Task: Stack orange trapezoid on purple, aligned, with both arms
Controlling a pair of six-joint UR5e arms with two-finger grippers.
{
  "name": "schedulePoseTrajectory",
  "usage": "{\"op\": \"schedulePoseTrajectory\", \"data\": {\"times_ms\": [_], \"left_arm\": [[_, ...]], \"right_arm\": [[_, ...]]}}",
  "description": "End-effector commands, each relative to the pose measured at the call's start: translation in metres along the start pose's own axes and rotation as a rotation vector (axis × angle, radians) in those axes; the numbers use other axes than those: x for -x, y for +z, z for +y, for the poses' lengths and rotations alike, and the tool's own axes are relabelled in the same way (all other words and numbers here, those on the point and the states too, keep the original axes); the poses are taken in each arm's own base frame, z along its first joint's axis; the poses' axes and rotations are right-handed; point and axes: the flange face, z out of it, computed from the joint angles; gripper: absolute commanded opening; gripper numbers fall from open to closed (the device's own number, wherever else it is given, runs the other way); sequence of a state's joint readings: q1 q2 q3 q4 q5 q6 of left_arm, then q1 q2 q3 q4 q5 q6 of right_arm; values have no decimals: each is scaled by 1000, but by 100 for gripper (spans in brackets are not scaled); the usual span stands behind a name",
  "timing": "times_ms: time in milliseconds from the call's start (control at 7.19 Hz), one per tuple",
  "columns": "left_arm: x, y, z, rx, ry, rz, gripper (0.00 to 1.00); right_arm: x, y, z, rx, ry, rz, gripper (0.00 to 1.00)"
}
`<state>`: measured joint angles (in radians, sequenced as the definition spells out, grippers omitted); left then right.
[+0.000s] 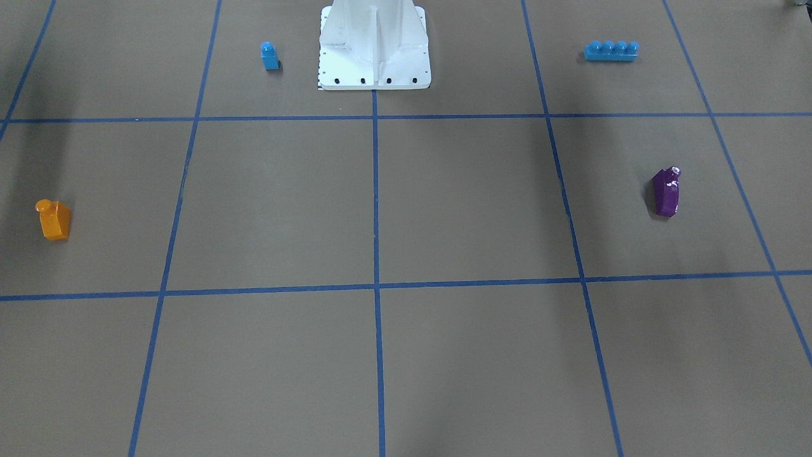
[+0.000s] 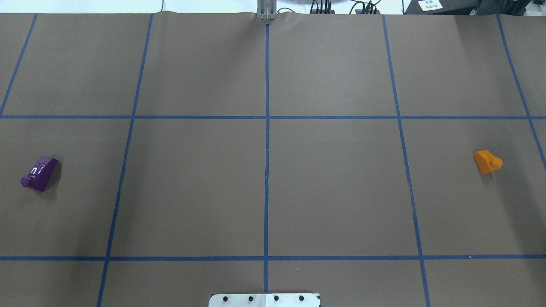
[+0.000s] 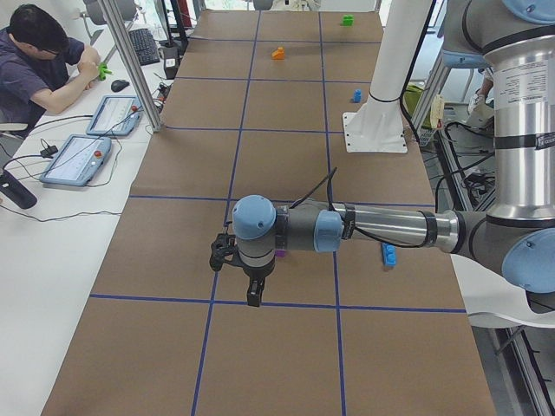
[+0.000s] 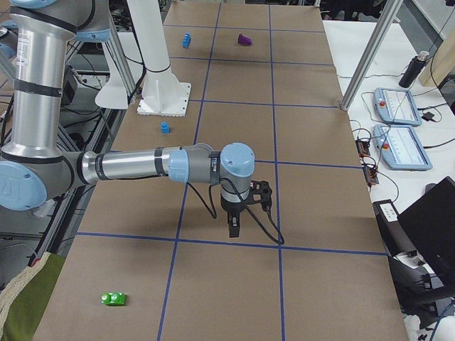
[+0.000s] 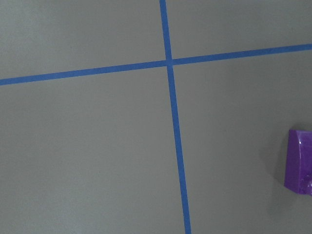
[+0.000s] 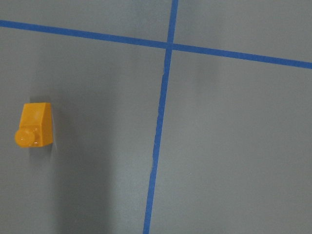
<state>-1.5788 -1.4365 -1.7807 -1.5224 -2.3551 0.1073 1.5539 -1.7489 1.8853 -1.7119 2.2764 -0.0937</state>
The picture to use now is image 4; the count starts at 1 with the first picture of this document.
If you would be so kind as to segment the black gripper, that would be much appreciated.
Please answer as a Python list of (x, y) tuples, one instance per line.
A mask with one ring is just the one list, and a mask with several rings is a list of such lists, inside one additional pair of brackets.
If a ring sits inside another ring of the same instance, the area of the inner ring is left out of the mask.
[(240, 214), (246, 209), (246, 204), (242, 202), (230, 202), (222, 198), (221, 207), (227, 213), (229, 238), (238, 238), (240, 236)]

